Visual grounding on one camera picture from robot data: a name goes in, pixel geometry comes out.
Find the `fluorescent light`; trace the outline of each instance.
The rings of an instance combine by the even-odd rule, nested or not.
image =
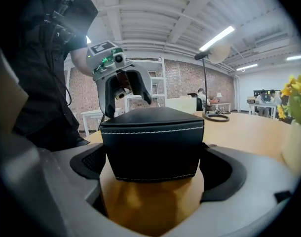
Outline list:
[[[301,55],[288,57],[288,58],[287,58],[287,61],[299,60],[299,59],[301,59]]]
[[[258,64],[253,64],[253,65],[249,65],[249,66],[246,66],[246,67],[242,67],[242,68],[239,68],[239,69],[236,69],[237,71],[240,71],[240,70],[243,70],[243,69],[249,69],[249,68],[254,68],[258,66]]]
[[[209,42],[207,42],[204,46],[200,48],[200,51],[207,50],[211,45],[213,45],[215,42],[217,42],[220,39],[223,39],[226,35],[230,34],[235,29],[232,26],[227,27],[224,31],[222,31],[220,34],[217,34],[213,39],[211,39]]]

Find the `robotic arm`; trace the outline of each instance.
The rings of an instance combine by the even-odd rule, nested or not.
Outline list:
[[[126,59],[122,48],[113,42],[89,48],[86,62],[97,84],[100,109],[107,117],[114,117],[114,98],[121,99],[129,93],[141,95],[151,104],[152,83],[148,71]]]

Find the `white shelf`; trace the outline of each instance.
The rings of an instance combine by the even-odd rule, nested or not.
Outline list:
[[[160,81],[164,80],[164,77],[151,77],[150,79],[153,84],[157,84]]]
[[[145,68],[147,71],[158,71],[162,69],[161,61],[146,61],[146,60],[132,60],[137,66]]]
[[[153,94],[151,97],[165,97],[165,94]],[[142,98],[140,95],[128,95],[127,99]]]

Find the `flower pot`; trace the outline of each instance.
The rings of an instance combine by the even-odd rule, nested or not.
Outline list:
[[[289,137],[282,146],[282,157],[290,170],[301,176],[301,125],[295,120],[292,121]]]

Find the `white desk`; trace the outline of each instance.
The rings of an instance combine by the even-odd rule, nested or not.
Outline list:
[[[271,118],[275,119],[275,113],[276,113],[276,108],[277,106],[275,104],[249,104],[249,110],[248,110],[248,114],[249,115],[254,115],[255,114],[255,107],[269,107],[271,109],[273,109],[273,112],[271,112]]]
[[[219,102],[219,103],[211,103],[210,106],[215,106],[217,108],[219,105],[228,105],[228,111],[230,112],[230,102]]]
[[[115,117],[119,115],[120,110],[121,110],[121,108],[116,108],[115,109],[115,113],[114,113]],[[95,125],[96,125],[96,131],[98,131],[98,120],[102,119],[102,116],[103,116],[103,113],[100,109],[92,110],[92,111],[88,111],[88,112],[83,112],[83,113],[81,113],[81,115],[82,115],[83,127],[85,128],[85,133],[86,133],[87,137],[89,136],[87,118],[94,119]]]

